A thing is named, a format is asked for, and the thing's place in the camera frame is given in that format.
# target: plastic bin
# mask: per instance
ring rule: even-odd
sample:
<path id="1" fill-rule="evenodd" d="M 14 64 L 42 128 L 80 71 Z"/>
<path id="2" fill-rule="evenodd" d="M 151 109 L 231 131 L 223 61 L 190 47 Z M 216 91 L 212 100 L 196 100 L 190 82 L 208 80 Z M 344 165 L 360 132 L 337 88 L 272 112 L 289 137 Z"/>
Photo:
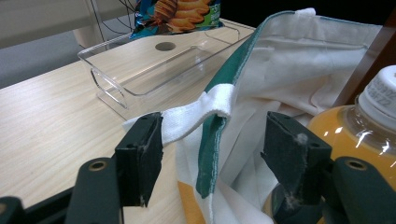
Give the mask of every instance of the plastic bin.
<path id="1" fill-rule="evenodd" d="M 124 119 L 185 105 L 254 28 L 221 20 L 223 27 L 183 35 L 130 40 L 123 35 L 82 50 L 97 96 Z"/>

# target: plastic bottle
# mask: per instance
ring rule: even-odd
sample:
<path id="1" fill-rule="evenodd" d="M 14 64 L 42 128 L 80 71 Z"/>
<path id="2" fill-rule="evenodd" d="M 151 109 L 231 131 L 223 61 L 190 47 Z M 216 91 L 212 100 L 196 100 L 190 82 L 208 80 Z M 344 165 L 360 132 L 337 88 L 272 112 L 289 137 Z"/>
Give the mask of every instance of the plastic bottle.
<path id="1" fill-rule="evenodd" d="M 396 190 L 396 65 L 381 69 L 354 105 L 326 110 L 307 127 L 332 146 L 332 160 L 370 162 Z"/>

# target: white bottle cap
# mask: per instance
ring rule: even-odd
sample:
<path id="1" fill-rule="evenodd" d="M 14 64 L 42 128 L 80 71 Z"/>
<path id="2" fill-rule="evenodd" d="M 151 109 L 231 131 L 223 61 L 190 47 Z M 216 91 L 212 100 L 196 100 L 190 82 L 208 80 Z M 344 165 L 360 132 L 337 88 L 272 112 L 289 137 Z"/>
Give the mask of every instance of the white bottle cap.
<path id="1" fill-rule="evenodd" d="M 359 105 L 380 125 L 396 131 L 396 65 L 378 72 L 359 96 Z"/>

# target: cloth bag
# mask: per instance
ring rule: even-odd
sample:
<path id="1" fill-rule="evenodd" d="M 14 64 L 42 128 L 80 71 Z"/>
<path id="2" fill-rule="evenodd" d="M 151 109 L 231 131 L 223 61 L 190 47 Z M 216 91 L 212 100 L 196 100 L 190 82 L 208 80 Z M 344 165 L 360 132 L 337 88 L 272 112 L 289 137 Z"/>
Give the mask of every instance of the cloth bag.
<path id="1" fill-rule="evenodd" d="M 199 99 L 162 111 L 163 143 L 177 147 L 188 223 L 273 223 L 262 211 L 277 183 L 260 156 L 267 112 L 306 125 L 332 107 L 380 28 L 320 17 L 313 8 L 276 13 Z M 124 129 L 137 119 L 123 123 Z"/>

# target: wooden table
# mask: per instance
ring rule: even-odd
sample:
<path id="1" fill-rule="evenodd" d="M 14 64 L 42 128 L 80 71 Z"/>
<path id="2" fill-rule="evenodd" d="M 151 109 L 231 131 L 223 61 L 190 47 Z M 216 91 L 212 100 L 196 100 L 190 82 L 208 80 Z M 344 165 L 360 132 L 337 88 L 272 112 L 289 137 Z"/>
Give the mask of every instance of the wooden table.
<path id="1" fill-rule="evenodd" d="M 125 120 L 95 93 L 82 62 L 0 90 L 0 197 L 27 208 L 74 186 L 86 161 L 113 155 Z M 174 147 L 163 151 L 148 207 L 124 208 L 126 223 L 186 222 Z"/>

